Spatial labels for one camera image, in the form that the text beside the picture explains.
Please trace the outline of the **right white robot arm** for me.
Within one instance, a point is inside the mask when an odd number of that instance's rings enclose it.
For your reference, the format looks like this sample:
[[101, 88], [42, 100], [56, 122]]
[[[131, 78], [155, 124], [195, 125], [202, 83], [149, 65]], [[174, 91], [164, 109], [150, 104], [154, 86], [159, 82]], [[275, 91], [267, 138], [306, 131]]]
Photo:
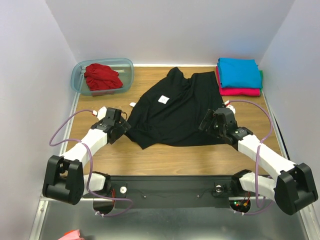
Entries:
[[287, 215], [293, 215], [319, 199], [311, 168], [282, 157], [248, 128], [238, 126], [230, 108], [209, 109], [199, 130], [223, 140], [268, 173], [265, 177], [245, 169], [234, 174], [230, 182], [234, 195], [252, 192], [266, 197]]

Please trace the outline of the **black t shirt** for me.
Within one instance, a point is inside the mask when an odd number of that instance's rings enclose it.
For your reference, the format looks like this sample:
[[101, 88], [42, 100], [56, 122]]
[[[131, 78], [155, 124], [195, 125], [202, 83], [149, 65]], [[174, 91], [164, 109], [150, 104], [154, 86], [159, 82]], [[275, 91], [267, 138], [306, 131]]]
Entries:
[[221, 145], [221, 139], [199, 130], [199, 126], [208, 110], [217, 110], [223, 103], [215, 72], [186, 78], [174, 67], [140, 97], [127, 120], [131, 128], [125, 135], [142, 149], [154, 144]]

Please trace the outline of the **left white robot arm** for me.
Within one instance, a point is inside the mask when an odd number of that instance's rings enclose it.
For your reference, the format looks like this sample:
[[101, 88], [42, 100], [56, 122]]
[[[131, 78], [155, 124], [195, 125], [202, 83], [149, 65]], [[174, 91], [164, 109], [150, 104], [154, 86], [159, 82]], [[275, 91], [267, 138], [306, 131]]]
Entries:
[[114, 197], [110, 176], [93, 171], [93, 156], [102, 147], [112, 145], [130, 128], [130, 124], [117, 108], [102, 107], [91, 111], [98, 121], [70, 150], [52, 155], [45, 170], [43, 196], [76, 205], [84, 195]]

